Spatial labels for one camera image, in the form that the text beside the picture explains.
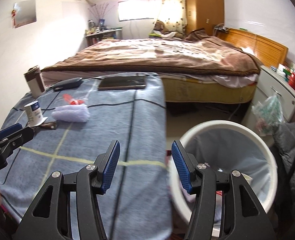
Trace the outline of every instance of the yellow line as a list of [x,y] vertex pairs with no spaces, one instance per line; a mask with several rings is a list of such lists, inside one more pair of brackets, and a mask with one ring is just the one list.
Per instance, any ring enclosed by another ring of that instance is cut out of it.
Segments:
[[54,156],[53,154],[40,152],[40,151],[33,150],[33,149],[30,149],[30,148],[26,148],[26,147],[23,147],[23,146],[21,146],[21,149],[29,151],[29,152],[33,152],[33,153],[36,153],[36,154],[39,154],[39,155],[43,155],[43,156],[46,156],[46,157],[55,158],[55,159],[61,159],[61,160],[79,162],[79,163],[85,163],[85,164],[93,163],[93,160],[89,161],[89,160],[86,160],[86,159],[80,159],[80,158],[68,157],[68,156],[61,156],[61,155]]
[[[79,163],[85,163],[85,164],[90,164],[93,163],[92,161],[86,160],[86,159],[80,159],[80,158],[75,158],[75,157],[68,157],[68,156],[62,156],[62,155],[53,155],[49,153],[44,153],[40,152],[34,149],[30,149],[24,146],[21,146],[22,150],[27,150],[29,152],[33,152],[39,155],[43,155],[46,157],[54,158],[54,159],[61,159],[61,160],[66,160],[66,161],[72,161],[72,162],[79,162]],[[163,162],[159,161],[148,161],[148,160],[137,160],[137,161],[128,161],[128,162],[123,162],[123,161],[118,161],[118,165],[120,166],[132,166],[132,165],[156,165],[156,166],[161,166],[166,169],[166,165]]]
[[128,161],[128,162],[123,162],[119,161],[118,165],[121,166],[132,166],[132,165],[156,165],[156,166],[161,166],[166,169],[166,165],[163,162],[159,161],[148,161],[148,160],[137,160],[137,161]]
[[67,136],[68,131],[70,130],[72,124],[73,124],[73,123],[71,123],[71,124],[69,125],[69,127],[64,131],[64,134],[63,134],[63,136],[62,136],[62,138],[61,138],[61,140],[60,140],[58,146],[56,147],[56,149],[55,149],[55,151],[54,151],[54,153],[53,153],[53,155],[52,155],[52,159],[51,159],[51,161],[50,161],[49,164],[48,164],[48,167],[47,167],[47,169],[46,169],[46,172],[45,172],[45,174],[44,174],[44,176],[43,176],[43,179],[42,179],[42,181],[41,181],[41,184],[40,184],[40,186],[39,186],[39,190],[41,189],[41,187],[43,186],[44,182],[45,182],[46,179],[48,178],[48,174],[49,174],[49,172],[50,172],[51,166],[52,166],[52,164],[53,164],[53,162],[54,162],[54,160],[55,160],[55,157],[58,155],[58,152],[59,152],[59,150],[60,150],[60,148],[61,148],[61,145],[62,145],[62,143],[63,143],[65,137]]

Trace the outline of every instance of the white cabinet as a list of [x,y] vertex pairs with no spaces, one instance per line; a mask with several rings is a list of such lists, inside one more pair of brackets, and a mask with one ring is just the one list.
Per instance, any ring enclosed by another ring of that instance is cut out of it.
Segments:
[[[252,113],[252,106],[257,102],[263,103],[269,96],[277,92],[280,95],[284,120],[286,122],[295,122],[295,90],[289,86],[286,81],[279,76],[276,72],[267,67],[262,67],[260,73],[257,89],[255,91],[253,100],[247,110],[242,125],[257,132],[255,128],[256,119]],[[272,136],[263,136],[268,147],[272,146]]]

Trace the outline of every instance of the wardrobe door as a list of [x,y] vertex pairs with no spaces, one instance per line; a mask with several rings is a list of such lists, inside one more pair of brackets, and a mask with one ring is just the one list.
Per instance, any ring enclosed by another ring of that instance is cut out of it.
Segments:
[[212,35],[213,27],[224,23],[224,0],[186,0],[187,34],[205,28]]
[[197,0],[186,0],[186,17],[187,17],[186,34],[189,34],[191,31],[197,29],[196,2]]

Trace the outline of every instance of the bedsheet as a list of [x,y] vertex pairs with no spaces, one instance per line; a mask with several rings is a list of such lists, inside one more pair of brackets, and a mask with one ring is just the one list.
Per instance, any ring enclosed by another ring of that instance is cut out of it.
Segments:
[[[164,240],[171,234],[171,207],[164,164],[165,102],[162,81],[147,73],[144,90],[98,91],[101,78],[84,81],[77,89],[48,90],[38,98],[44,116],[62,105],[64,93],[88,98],[91,118],[86,123],[58,122],[56,130],[40,130],[16,149],[0,171],[3,203],[20,220],[43,183],[54,171],[79,171],[106,152],[110,142],[121,145],[111,188],[98,196],[103,225],[109,239]],[[27,123],[25,95],[10,111],[3,128]],[[71,194],[73,239],[79,239],[75,194]]]
[[[112,75],[122,72],[83,72],[83,71],[45,71],[42,72],[42,77],[44,80],[45,85],[53,85],[56,82],[67,80],[76,77],[82,78],[93,78],[103,75]],[[245,77],[239,76],[226,76],[226,75],[189,75],[189,74],[180,74],[180,73],[158,73],[160,77],[168,78],[168,79],[179,79],[179,80],[186,80],[186,79],[195,79],[195,81],[200,81],[199,83],[204,84],[211,84],[211,83],[218,83],[222,86],[228,88],[243,88],[248,85],[257,82],[258,75],[251,74]]]

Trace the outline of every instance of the blue gripper pad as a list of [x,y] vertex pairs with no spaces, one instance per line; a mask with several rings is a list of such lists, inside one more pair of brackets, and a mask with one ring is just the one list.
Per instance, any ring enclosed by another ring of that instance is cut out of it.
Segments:
[[114,149],[112,150],[110,158],[102,173],[101,190],[103,191],[103,193],[106,193],[106,191],[111,187],[112,179],[114,176],[115,169],[117,168],[119,157],[120,157],[120,143],[117,142]]
[[8,137],[9,135],[19,131],[22,129],[22,125],[20,123],[16,123],[8,128],[5,128],[3,130],[0,131],[0,141],[6,137]]
[[192,192],[190,172],[186,166],[181,151],[179,150],[175,142],[172,143],[172,157],[177,169],[177,173],[180,177],[182,187],[186,189],[187,193],[190,194]]

